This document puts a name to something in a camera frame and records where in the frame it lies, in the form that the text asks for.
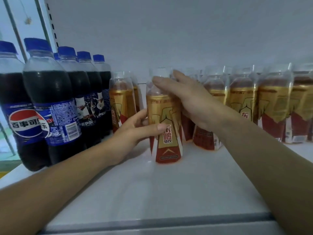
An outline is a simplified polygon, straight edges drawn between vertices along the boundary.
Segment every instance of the person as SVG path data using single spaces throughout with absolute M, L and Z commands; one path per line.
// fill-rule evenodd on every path
M 184 114 L 218 136 L 288 234 L 313 234 L 313 164 L 215 100 L 196 81 L 173 74 L 178 81 L 154 77 L 153 83 L 178 96 Z M 37 233 L 100 171 L 121 163 L 142 139 L 165 132 L 166 125 L 148 125 L 146 117 L 141 110 L 107 141 L 3 188 L 1 234 Z

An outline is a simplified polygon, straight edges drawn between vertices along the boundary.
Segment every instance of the barcode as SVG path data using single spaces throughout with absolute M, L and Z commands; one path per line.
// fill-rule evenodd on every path
M 306 138 L 307 138 L 306 135 L 294 136 L 293 139 L 292 139 L 292 142 L 305 142 Z
M 72 141 L 79 137 L 79 130 L 78 130 L 76 122 L 68 124 L 65 127 L 66 127 L 66 132 L 67 132 L 69 141 Z

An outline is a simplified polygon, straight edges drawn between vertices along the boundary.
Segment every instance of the person's right hand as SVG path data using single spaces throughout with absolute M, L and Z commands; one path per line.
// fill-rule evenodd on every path
M 210 93 L 197 81 L 174 70 L 174 81 L 170 78 L 154 76 L 152 82 L 161 90 L 166 90 L 178 96 L 184 107 L 183 114 L 189 117 L 199 127 L 211 131 L 214 115 L 212 111 L 225 110 L 225 106 L 214 99 Z

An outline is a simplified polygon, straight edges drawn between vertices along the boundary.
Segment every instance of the forearm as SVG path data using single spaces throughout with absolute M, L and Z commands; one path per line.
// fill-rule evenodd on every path
M 213 131 L 280 225 L 292 234 L 313 234 L 313 164 L 234 110 L 217 108 Z
M 96 174 L 111 165 L 108 142 L 4 188 L 1 234 L 35 234 Z

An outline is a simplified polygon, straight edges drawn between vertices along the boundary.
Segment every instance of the blue label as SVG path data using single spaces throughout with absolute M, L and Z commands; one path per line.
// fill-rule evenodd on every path
M 92 102 L 92 94 L 75 98 L 75 105 L 81 127 L 89 127 L 96 124 L 95 106 Z
M 1 107 L 14 132 L 16 143 L 25 145 L 43 140 L 44 135 L 32 103 L 3 104 Z
M 81 135 L 74 100 L 34 106 L 48 145 L 63 145 Z
M 102 96 L 104 102 L 104 111 L 106 112 L 111 111 L 109 90 L 108 89 L 102 90 Z
M 106 114 L 104 110 L 104 101 L 102 97 L 102 92 L 94 92 L 91 94 L 91 110 L 96 116 L 96 118 L 101 118 Z

